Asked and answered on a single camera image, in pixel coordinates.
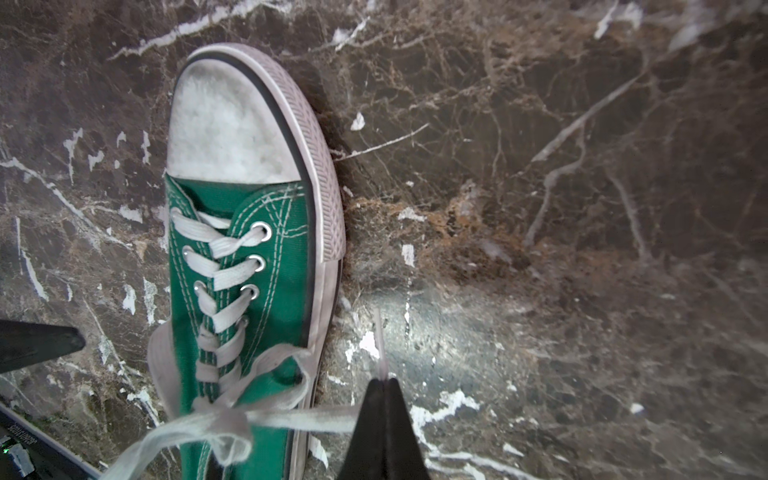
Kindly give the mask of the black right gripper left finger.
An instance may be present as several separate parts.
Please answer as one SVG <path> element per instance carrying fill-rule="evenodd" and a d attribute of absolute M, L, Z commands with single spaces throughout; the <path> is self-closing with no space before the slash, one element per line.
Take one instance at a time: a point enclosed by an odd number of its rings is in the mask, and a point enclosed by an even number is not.
<path fill-rule="evenodd" d="M 371 380 L 338 480 L 381 480 L 385 452 L 384 382 Z"/>

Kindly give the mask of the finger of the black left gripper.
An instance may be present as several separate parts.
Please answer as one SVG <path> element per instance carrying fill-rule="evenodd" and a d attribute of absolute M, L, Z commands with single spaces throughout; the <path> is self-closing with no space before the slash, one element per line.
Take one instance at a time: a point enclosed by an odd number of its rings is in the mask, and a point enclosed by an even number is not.
<path fill-rule="evenodd" d="M 2 374 L 78 352 L 86 345 L 74 327 L 12 320 L 0 324 Z"/>

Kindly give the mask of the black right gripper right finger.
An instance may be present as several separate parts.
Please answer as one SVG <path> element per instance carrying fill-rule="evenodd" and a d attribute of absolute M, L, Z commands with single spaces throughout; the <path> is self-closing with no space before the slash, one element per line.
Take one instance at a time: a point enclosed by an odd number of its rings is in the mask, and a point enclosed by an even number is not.
<path fill-rule="evenodd" d="M 397 379 L 384 383 L 383 478 L 430 480 Z"/>

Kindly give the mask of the white shoelace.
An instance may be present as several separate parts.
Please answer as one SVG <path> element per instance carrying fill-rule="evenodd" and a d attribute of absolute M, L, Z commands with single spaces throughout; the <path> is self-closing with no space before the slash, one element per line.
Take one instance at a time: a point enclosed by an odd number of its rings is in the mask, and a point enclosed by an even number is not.
<path fill-rule="evenodd" d="M 147 361 L 168 420 L 130 446 L 110 479 L 137 479 L 163 450 L 177 447 L 192 477 L 215 468 L 254 477 L 263 446 L 289 432 L 350 433 L 359 407 L 309 406 L 317 344 L 298 342 L 309 301 L 309 226 L 290 198 L 255 203 L 222 219 L 175 205 L 169 210 L 171 293 L 181 311 L 157 328 Z"/>

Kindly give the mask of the green canvas sneaker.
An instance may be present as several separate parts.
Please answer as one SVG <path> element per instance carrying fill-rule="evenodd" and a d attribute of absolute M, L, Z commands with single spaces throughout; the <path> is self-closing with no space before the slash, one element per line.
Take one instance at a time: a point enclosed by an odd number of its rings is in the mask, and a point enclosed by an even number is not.
<path fill-rule="evenodd" d="M 289 73 L 242 44 L 193 52 L 164 180 L 171 314 L 147 362 L 168 417 L 310 409 L 345 227 L 329 148 Z"/>

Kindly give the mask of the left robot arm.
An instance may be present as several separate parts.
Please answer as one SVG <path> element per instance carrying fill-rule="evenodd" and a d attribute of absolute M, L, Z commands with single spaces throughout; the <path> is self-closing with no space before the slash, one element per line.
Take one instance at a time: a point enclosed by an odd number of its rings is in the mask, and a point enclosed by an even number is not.
<path fill-rule="evenodd" d="M 82 350 L 78 329 L 1 321 L 3 374 Z M 98 479 L 101 473 L 6 406 L 1 407 L 3 479 Z"/>

